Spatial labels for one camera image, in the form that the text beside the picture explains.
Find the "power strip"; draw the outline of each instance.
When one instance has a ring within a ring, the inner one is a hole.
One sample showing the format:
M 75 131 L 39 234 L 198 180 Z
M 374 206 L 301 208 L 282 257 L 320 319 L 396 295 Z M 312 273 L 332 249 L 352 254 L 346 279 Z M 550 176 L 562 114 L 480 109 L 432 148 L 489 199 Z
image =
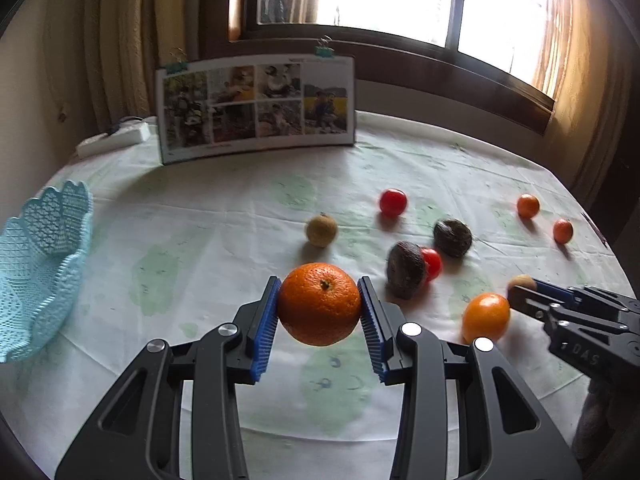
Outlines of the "power strip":
M 149 125 L 145 121 L 123 123 L 113 135 L 100 134 L 83 140 L 76 146 L 78 158 L 112 152 L 134 144 L 145 142 L 151 136 Z

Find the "orange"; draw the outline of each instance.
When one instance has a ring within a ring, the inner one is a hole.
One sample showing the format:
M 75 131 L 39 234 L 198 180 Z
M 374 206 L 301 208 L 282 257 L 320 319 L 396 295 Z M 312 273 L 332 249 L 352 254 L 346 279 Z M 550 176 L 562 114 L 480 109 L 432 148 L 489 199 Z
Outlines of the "orange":
M 278 294 L 278 317 L 295 339 L 327 346 L 347 337 L 360 319 L 360 293 L 351 277 L 331 264 L 293 269 Z
M 524 194 L 518 199 L 517 208 L 522 218 L 533 218 L 540 211 L 540 201 L 533 195 Z
M 462 337 L 468 344 L 477 337 L 495 343 L 506 332 L 510 317 L 507 298 L 494 292 L 479 294 L 469 301 L 462 315 Z
M 571 225 L 571 222 L 564 218 L 556 220 L 554 224 L 554 240 L 556 243 L 561 245 L 569 243 L 572 236 L 574 236 L 574 226 Z

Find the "light blue plastic basket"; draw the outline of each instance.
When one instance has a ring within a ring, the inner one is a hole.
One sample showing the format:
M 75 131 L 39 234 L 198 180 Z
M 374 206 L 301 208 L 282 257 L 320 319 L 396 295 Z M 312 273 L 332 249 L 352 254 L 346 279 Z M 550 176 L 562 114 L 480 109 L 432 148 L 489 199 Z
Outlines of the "light blue plastic basket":
M 0 236 L 0 363 L 26 359 L 58 332 L 78 298 L 94 205 L 84 183 L 47 187 Z

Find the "wooden window frame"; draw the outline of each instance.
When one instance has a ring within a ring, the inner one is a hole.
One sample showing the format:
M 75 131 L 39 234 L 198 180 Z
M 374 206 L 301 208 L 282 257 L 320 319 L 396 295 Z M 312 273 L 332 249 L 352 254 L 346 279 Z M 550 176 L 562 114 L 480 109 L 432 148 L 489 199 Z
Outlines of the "wooden window frame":
M 458 51 L 464 0 L 452 0 L 446 46 L 350 27 L 257 23 L 257 0 L 200 0 L 200 57 L 309 54 L 320 36 L 355 58 L 356 78 L 411 88 L 499 115 L 543 135 L 554 101 L 533 86 Z

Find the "white tablecloth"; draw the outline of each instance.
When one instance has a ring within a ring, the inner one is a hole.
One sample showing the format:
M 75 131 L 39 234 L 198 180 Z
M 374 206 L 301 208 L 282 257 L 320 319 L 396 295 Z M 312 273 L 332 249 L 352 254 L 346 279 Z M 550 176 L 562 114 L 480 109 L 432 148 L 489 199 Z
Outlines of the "white tablecloth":
M 162 167 L 152 138 L 69 164 L 53 177 L 52 185 L 84 180 L 94 194 L 94 239 L 80 299 L 39 355 L 0 366 L 0 409 L 47 474 L 53 476 L 87 416 L 149 339 L 178 344 L 200 338 L 231 320 L 241 304 L 260 298 L 270 275 L 284 279 L 314 260 L 336 264 L 355 280 L 369 275 L 383 294 L 392 244 L 404 239 L 429 245 L 433 222 L 443 216 L 471 227 L 472 249 L 418 298 L 401 303 L 409 320 L 440 338 L 459 341 L 466 302 L 483 291 L 504 294 L 507 280 L 523 272 L 558 285 L 588 283 L 632 295 L 611 250 L 547 170 L 434 126 L 365 113 L 357 120 L 352 148 Z M 409 197 L 393 229 L 377 216 L 387 187 Z M 523 192 L 542 204 L 531 229 L 514 210 Z M 304 223 L 321 211 L 340 225 L 325 251 L 305 245 Z M 566 254 L 551 237 L 559 217 L 575 228 Z M 499 344 L 569 439 L 587 379 L 546 346 L 542 326 L 516 312 Z M 180 445 L 187 479 L 190 391 L 188 386 Z M 453 407 L 453 388 L 449 393 Z M 401 387 L 378 383 L 360 326 L 327 348 L 304 346 L 280 328 L 260 383 L 238 387 L 250 477 L 388 479 L 401 396 Z M 457 437 L 455 415 L 449 434 Z M 455 472 L 452 466 L 449 476 Z

